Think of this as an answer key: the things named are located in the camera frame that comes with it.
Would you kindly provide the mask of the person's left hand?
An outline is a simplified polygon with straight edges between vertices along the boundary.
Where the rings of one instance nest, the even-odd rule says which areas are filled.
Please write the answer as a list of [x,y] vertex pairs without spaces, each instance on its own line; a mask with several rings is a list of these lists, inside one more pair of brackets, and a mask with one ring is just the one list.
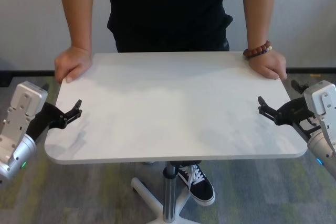
[[267,79],[287,79],[286,59],[275,50],[249,59],[249,66]]

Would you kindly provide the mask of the person's right hand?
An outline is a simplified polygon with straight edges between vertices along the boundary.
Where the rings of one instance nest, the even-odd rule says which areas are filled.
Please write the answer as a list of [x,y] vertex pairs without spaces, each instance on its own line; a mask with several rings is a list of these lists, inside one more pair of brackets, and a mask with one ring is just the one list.
[[70,46],[55,58],[55,79],[67,83],[78,79],[92,66],[92,52],[75,46]]

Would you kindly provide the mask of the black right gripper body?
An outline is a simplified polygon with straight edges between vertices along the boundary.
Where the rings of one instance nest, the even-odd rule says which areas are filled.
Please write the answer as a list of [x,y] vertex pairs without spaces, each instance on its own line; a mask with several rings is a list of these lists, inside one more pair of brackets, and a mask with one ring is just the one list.
[[320,125],[316,124],[313,128],[304,130],[300,123],[310,119],[316,119],[314,113],[307,108],[304,98],[297,98],[285,103],[277,110],[274,123],[278,126],[292,126],[304,140],[310,140],[311,134],[321,129]]

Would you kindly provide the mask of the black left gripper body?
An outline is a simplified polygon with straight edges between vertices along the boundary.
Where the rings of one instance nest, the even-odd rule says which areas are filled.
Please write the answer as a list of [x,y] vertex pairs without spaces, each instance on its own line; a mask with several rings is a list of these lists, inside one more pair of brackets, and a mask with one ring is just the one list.
[[45,129],[64,129],[65,127],[65,114],[56,106],[46,102],[42,110],[31,120],[26,134],[33,140],[37,140]]

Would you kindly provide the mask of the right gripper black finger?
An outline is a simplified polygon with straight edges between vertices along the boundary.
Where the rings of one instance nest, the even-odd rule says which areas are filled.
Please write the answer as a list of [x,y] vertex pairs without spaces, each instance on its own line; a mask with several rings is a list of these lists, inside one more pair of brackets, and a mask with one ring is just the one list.
[[258,97],[258,103],[259,103],[258,107],[259,113],[265,116],[266,118],[272,120],[275,124],[277,124],[278,111],[271,108],[261,96]]
[[300,84],[298,81],[296,80],[292,80],[291,81],[291,87],[298,92],[299,94],[303,94],[305,89],[307,88],[307,84]]

